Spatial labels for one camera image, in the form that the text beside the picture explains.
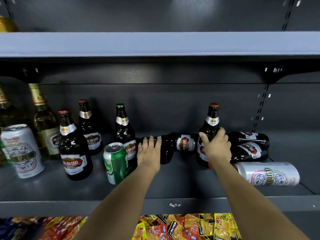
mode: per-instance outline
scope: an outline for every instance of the forearm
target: forearm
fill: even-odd
[[[308,239],[227,161],[214,163],[243,239]]]
[[[139,165],[99,204],[74,240],[131,239],[154,175]]]

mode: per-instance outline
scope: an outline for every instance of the can lid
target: can lid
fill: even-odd
[[[59,110],[60,114],[65,114],[65,113],[69,113],[69,112],[70,112],[70,109],[61,109],[61,110]]]
[[[120,142],[114,142],[114,143],[110,143],[109,145],[106,145],[106,147],[104,148],[104,151],[107,153],[116,153],[116,152],[120,152],[123,148],[123,144]]]
[[[18,131],[18,130],[21,130],[26,127],[28,127],[28,125],[26,125],[26,124],[15,124],[15,125],[10,125],[6,128],[3,128],[2,131],[3,132]]]

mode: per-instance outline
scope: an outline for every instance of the human hand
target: human hand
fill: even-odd
[[[229,162],[231,159],[231,142],[228,141],[228,136],[225,133],[226,131],[221,127],[210,142],[205,133],[199,133],[204,144],[205,155],[213,165],[220,161]]]
[[[153,136],[150,136],[149,143],[147,138],[143,139],[143,144],[138,145],[138,165],[146,165],[150,170],[156,174],[160,170],[160,148],[161,138],[158,137],[156,144]]]

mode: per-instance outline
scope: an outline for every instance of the person's left hand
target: person's left hand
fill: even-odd
[[[154,173],[160,170],[160,148],[161,138],[158,137],[156,144],[154,144],[153,136],[150,136],[149,143],[147,138],[143,139],[143,144],[138,145],[138,165],[146,165]]]

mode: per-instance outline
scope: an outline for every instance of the human arm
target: human arm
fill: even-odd
[[[160,169],[161,139],[150,136],[138,145],[138,167],[92,212],[74,240],[131,239],[141,214],[143,199]]]
[[[199,135],[204,144],[205,154],[218,175],[243,239],[309,239],[229,163],[231,143],[223,128],[220,128],[211,142],[204,133],[200,132]]]

